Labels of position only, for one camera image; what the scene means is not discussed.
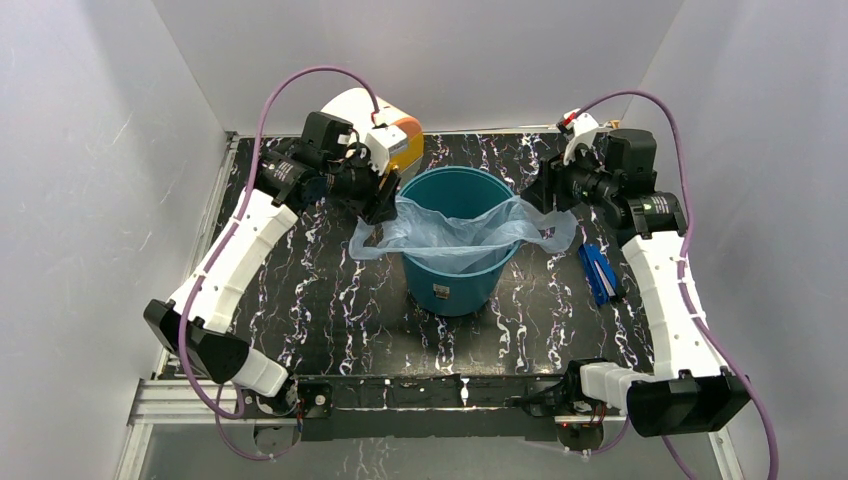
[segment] label on bucket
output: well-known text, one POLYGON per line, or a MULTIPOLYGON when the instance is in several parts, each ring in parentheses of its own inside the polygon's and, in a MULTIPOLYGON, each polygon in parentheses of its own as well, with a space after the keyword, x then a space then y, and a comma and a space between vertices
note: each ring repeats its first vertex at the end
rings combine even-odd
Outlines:
POLYGON ((441 298, 442 300, 447 300, 450 297, 450 287, 446 287, 444 285, 433 284, 433 293, 436 295, 436 298, 441 298))

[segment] white wall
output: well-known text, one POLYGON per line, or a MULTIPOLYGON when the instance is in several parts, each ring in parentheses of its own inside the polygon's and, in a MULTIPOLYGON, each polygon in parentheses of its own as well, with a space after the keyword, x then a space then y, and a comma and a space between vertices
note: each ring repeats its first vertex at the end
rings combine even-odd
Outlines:
POLYGON ((111 478, 224 136, 147 1, 3 3, 0 476, 111 478))
MULTIPOLYGON (((353 69, 429 131, 553 123, 638 85, 681 2, 154 0, 221 124, 243 134, 274 86, 321 63, 353 69)), ((355 85, 311 77, 284 94, 268 132, 300 132, 355 85)))
MULTIPOLYGON (((844 478, 848 447, 848 4, 686 2, 642 87, 668 101, 699 222, 692 262, 711 328, 777 425, 781 478, 844 478)), ((665 121, 634 101, 630 126, 665 121)), ((731 423, 746 478, 764 478, 753 407, 731 423)))

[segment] teal bucket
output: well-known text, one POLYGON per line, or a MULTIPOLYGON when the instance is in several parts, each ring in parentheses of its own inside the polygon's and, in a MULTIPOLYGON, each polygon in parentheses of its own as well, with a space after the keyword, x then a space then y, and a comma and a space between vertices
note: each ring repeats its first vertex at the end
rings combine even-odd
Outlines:
MULTIPOLYGON (((475 218, 514 194, 497 177, 468 167, 442 167, 413 178, 400 196, 446 217, 475 218)), ((406 284, 415 301, 437 315, 456 317, 476 312, 492 295, 508 262, 521 242, 516 242, 496 264, 483 270, 451 274, 433 270, 403 255, 406 284)))

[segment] blue trash bag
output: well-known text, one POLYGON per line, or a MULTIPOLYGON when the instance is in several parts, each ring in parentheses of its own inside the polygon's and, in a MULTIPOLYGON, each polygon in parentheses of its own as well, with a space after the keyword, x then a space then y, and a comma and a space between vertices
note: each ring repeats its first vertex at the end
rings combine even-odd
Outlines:
POLYGON ((374 260, 390 253, 405 253, 440 273, 474 273, 494 266, 515 242, 535 243, 547 253, 565 251, 574 239, 577 219, 571 212, 547 215, 521 197, 504 200, 477 218, 448 218, 414 201, 397 197, 397 218, 382 223, 383 238, 376 246, 365 242, 375 226, 362 220, 348 247, 354 260, 374 260), (553 228, 545 238, 541 231, 553 228))

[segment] black marble tabletop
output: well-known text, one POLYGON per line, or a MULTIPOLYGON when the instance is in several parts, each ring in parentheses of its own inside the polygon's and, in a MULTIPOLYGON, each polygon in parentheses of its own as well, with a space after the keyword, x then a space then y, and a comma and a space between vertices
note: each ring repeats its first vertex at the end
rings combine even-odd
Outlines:
MULTIPOLYGON (((269 138, 264 148, 280 139, 269 138)), ((555 134, 429 135, 422 171, 480 168, 518 192, 540 159, 563 147, 555 134)), ((252 139, 239 141, 216 235, 232 214, 249 170, 252 139)), ((557 255, 524 245, 477 313, 445 318, 417 307, 398 255, 355 261, 353 215, 323 202, 271 251, 247 288, 233 331, 301 375, 527 375, 555 373, 574 358, 603 356, 651 371, 650 332, 637 287, 598 212, 574 209, 571 248, 557 255), (599 245, 622 273, 626 299, 596 307, 576 250, 599 245)))

